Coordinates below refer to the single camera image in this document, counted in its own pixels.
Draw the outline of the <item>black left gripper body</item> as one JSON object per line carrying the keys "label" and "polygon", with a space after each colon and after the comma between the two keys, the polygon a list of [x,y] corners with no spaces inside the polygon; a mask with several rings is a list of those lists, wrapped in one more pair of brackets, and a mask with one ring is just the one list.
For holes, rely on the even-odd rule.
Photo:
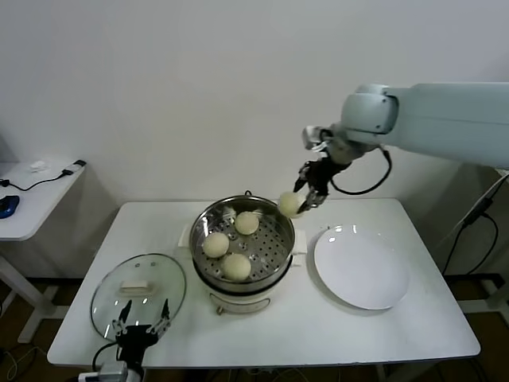
{"label": "black left gripper body", "polygon": [[142,361],[145,351],[158,342],[150,325],[129,325],[115,334],[120,361]]}

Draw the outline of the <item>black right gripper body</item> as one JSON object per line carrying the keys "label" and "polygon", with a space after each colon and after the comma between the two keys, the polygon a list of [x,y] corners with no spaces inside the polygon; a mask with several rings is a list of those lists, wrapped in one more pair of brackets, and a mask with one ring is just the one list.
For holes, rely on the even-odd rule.
{"label": "black right gripper body", "polygon": [[331,158],[322,158],[305,163],[305,180],[310,191],[328,193],[328,183],[335,175],[346,170],[350,164],[338,164]]}

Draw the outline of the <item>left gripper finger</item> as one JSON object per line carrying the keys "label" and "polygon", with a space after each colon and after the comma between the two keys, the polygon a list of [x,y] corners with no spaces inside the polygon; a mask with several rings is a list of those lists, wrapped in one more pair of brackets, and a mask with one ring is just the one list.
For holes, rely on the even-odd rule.
{"label": "left gripper finger", "polygon": [[171,325],[171,316],[170,316],[170,309],[169,309],[169,301],[168,299],[165,300],[161,315],[159,319],[152,324],[148,330],[147,333],[165,333],[165,331],[170,327]]}
{"label": "left gripper finger", "polygon": [[120,313],[116,319],[112,320],[112,329],[115,333],[126,332],[126,320],[129,316],[131,309],[131,300],[120,310]]}

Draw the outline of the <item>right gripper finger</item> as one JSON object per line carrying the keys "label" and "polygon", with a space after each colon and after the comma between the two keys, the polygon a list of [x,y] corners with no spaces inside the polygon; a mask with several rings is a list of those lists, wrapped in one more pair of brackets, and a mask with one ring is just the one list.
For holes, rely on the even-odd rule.
{"label": "right gripper finger", "polygon": [[294,186],[293,186],[293,191],[294,192],[299,192],[304,187],[309,188],[309,179],[308,179],[307,173],[309,172],[310,166],[311,166],[311,163],[310,162],[306,162],[299,169],[297,180],[295,181]]}
{"label": "right gripper finger", "polygon": [[307,212],[310,209],[318,208],[326,200],[328,194],[320,193],[316,189],[310,189],[304,202],[300,206],[300,213]]}

